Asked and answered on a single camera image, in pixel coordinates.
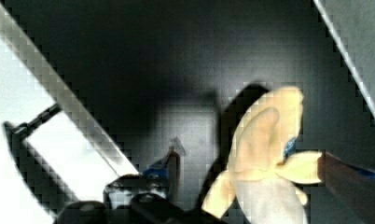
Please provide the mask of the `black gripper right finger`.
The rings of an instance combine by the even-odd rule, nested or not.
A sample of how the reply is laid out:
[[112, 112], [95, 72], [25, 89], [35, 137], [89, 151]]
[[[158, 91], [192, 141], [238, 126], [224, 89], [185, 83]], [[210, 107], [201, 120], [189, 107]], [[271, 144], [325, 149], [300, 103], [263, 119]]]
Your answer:
[[326, 187], [366, 224], [375, 224], [375, 172], [323, 153], [317, 174]]

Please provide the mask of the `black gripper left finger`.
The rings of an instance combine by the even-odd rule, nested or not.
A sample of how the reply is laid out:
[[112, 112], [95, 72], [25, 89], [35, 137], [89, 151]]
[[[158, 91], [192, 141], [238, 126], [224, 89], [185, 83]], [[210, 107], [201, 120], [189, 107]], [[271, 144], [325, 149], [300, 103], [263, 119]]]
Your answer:
[[125, 175], [105, 186], [102, 202], [71, 203], [53, 224], [227, 224], [200, 208], [174, 205], [169, 187], [165, 178]]

